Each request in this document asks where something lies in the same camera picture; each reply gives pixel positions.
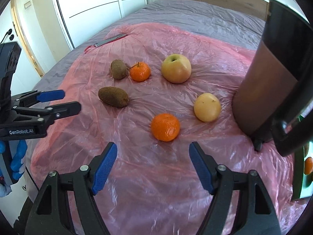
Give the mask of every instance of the kiwi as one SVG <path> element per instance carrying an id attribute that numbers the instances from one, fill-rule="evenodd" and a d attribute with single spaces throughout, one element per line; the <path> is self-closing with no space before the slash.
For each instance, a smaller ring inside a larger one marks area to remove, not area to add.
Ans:
<path id="1" fill-rule="evenodd" d="M 117 108 L 123 108 L 128 105 L 128 94 L 121 88 L 106 86 L 99 90 L 98 96 L 101 101 Z"/>
<path id="2" fill-rule="evenodd" d="M 111 73 L 114 79 L 121 80 L 127 75 L 127 67 L 122 60 L 114 60 L 111 63 Z"/>
<path id="3" fill-rule="evenodd" d="M 304 145 L 304 157 L 308 155 L 309 149 L 310 149 L 310 143 L 308 142 L 307 144 Z"/>

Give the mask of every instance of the metal screw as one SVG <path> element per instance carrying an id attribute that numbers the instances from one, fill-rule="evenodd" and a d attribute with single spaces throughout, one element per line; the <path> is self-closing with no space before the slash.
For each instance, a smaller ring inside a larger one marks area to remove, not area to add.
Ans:
<path id="1" fill-rule="evenodd" d="M 82 165 L 80 168 L 79 168 L 81 171 L 86 171 L 89 169 L 89 166 L 88 165 Z"/>
<path id="2" fill-rule="evenodd" d="M 258 172 L 253 169 L 253 170 L 250 171 L 250 174 L 251 174 L 251 176 L 256 177 L 258 175 Z"/>
<path id="3" fill-rule="evenodd" d="M 226 166 L 224 164 L 220 164 L 219 166 L 217 166 L 217 169 L 220 171 L 225 171 L 226 170 Z"/>
<path id="4" fill-rule="evenodd" d="M 54 177 L 56 174 L 57 174 L 57 172 L 55 170 L 49 172 L 50 177 Z"/>

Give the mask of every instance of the tangerine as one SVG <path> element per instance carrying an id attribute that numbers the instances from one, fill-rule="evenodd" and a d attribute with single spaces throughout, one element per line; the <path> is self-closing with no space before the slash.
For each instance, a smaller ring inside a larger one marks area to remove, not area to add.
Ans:
<path id="1" fill-rule="evenodd" d="M 149 78 L 151 70 L 145 62 L 138 62 L 129 69 L 129 74 L 134 81 L 143 82 Z"/>
<path id="2" fill-rule="evenodd" d="M 161 141 L 171 141 L 177 137 L 180 130 L 179 120 L 171 114 L 159 114 L 151 121 L 153 136 Z"/>

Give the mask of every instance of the cylindrical container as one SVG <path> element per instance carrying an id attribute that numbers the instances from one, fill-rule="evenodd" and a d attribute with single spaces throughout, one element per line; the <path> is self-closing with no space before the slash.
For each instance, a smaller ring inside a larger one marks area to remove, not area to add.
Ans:
<path id="1" fill-rule="evenodd" d="M 308 59 L 312 52 L 310 25 L 292 9 L 270 0 L 261 42 L 233 99 L 236 122 L 256 150 L 272 139 L 273 115 L 312 65 Z"/>

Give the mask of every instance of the light switch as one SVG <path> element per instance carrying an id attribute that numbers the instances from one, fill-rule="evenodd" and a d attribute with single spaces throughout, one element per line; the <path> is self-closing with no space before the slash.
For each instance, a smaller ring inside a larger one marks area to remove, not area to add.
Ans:
<path id="1" fill-rule="evenodd" d="M 25 9 L 29 8 L 30 6 L 32 6 L 32 2 L 31 1 L 28 1 L 27 3 L 24 4 L 24 8 Z"/>

